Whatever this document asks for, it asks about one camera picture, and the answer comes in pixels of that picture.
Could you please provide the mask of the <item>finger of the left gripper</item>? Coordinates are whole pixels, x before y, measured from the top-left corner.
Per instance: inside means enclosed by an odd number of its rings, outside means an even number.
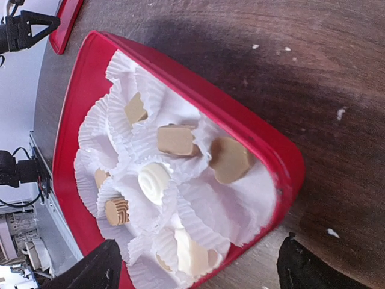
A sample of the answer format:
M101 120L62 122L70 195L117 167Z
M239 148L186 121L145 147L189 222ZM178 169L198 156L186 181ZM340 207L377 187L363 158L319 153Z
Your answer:
M31 11L4 18L4 51L29 49L60 26L60 18Z

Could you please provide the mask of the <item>red chocolate box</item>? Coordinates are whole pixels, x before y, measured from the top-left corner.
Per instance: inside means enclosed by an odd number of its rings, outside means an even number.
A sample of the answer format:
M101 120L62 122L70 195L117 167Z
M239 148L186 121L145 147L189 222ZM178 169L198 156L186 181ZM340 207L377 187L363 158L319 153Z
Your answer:
M116 241L121 288L192 288L284 218L299 149L165 54L98 31L61 113L54 191L84 254Z

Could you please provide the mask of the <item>tan round chocolate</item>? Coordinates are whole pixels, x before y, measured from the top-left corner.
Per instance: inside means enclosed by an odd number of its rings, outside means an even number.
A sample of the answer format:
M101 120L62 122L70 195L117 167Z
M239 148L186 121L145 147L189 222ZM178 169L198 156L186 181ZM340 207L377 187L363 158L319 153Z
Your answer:
M128 201L124 198L110 199L105 203L105 215L111 226L120 226L129 222Z
M100 189L102 184L106 181L107 178L110 177L109 172L105 172L102 169L97 169L94 173L95 182L97 188Z
M196 244L197 250L197 271L194 276L204 275L212 271L212 269L219 266L223 260L223 256L219 254L216 250L210 249L206 250L204 247ZM177 258L177 245L176 245L176 264L171 265L171 259L167 253L161 255L160 253L156 254L156 258L160 265L168 271L179 271L178 269L178 258Z

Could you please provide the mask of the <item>white oval chocolate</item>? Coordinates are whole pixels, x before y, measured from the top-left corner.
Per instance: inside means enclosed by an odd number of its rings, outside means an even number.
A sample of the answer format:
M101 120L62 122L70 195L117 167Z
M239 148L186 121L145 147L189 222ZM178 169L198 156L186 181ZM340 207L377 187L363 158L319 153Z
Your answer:
M184 229L176 229L174 237L177 241L178 269L194 276L198 266L196 245Z
M169 172L161 163L149 163L138 173L138 184L143 194L155 205L162 204L169 180Z

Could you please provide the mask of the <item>red box lid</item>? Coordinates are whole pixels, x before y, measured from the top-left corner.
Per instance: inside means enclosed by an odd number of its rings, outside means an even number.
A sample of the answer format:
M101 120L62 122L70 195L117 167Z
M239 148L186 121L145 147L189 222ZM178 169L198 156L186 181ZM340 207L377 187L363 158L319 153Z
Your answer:
M49 36L49 43L57 55L62 55L64 53L83 3L84 0L60 1L57 17L60 19L61 23Z

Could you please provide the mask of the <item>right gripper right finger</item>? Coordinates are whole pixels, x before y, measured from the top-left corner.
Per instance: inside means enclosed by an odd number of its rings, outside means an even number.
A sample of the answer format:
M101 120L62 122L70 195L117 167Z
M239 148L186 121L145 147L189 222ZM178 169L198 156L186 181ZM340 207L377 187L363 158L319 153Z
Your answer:
M289 233L280 246L277 273L281 288L366 288L330 267Z

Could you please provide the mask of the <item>tan square chocolate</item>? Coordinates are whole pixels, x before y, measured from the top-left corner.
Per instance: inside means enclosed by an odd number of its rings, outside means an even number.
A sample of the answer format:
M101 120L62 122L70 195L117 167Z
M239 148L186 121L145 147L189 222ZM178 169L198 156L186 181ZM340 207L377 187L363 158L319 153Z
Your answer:
M140 97L140 92L137 92L124 107L124 112L130 126L148 118L148 113L144 109L144 103Z

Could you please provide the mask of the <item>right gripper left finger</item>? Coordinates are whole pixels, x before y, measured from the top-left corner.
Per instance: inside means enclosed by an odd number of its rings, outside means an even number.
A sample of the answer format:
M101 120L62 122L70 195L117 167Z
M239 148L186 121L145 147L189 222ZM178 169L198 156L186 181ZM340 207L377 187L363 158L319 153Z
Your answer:
M115 240L105 240L95 250L42 288L111 288L119 287L122 269L120 249Z

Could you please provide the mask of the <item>tan ridged chocolate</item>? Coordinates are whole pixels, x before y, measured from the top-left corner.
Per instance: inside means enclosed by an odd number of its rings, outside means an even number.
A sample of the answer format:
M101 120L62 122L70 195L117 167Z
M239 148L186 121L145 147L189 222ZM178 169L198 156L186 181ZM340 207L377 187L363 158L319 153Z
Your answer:
M157 130L157 148L159 151L180 157L192 157L200 154L199 147L194 143L195 126L167 125Z

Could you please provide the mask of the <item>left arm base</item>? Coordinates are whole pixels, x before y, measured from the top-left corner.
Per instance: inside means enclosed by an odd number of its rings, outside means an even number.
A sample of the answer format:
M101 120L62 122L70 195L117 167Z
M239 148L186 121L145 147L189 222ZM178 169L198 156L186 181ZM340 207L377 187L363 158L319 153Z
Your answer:
M48 171L37 147L25 160L17 160L15 152L1 150L1 185L19 188L21 184L36 183L42 195L48 198L51 192L51 173Z

